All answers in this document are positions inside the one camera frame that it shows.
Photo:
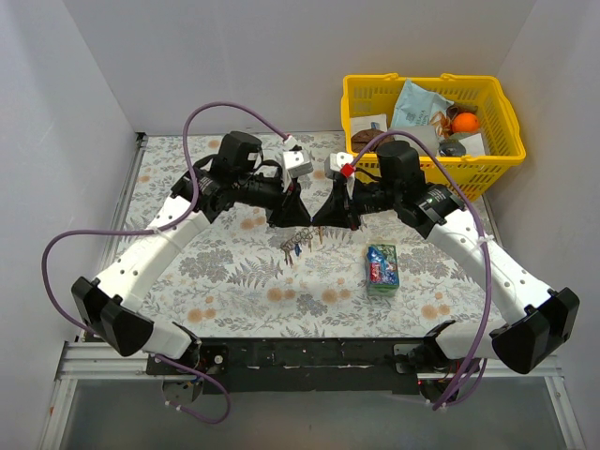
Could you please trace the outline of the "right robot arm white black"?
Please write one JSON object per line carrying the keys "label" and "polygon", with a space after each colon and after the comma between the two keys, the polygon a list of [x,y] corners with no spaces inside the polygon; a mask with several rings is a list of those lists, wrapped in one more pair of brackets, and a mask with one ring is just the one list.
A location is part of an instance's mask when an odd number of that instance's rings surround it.
{"label": "right robot arm white black", "polygon": [[511,258],[476,221],[467,205],[444,185],[427,181],[418,153],[407,142],[378,147],[378,180],[356,180],[350,155],[324,163],[332,191],[312,222],[355,230],[366,214],[393,210],[402,223],[452,258],[496,307],[498,322],[445,322],[426,334],[412,353],[414,365],[445,372],[463,358],[490,358],[527,374],[569,338],[580,305],[568,288],[559,291]]}

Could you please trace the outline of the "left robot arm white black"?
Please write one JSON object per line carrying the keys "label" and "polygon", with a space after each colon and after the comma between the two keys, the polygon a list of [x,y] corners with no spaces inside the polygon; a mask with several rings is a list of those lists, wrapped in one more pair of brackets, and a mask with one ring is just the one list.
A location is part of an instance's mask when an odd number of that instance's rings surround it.
{"label": "left robot arm white black", "polygon": [[217,154],[197,160],[175,183],[145,236],[93,280],[76,280],[71,292],[83,323],[122,356],[158,353],[176,373],[192,373],[200,362],[195,335],[144,317],[144,297],[184,248],[236,203],[260,207],[271,226],[308,226],[298,179],[311,171],[308,151],[294,138],[271,160],[263,157],[258,138],[226,134]]}

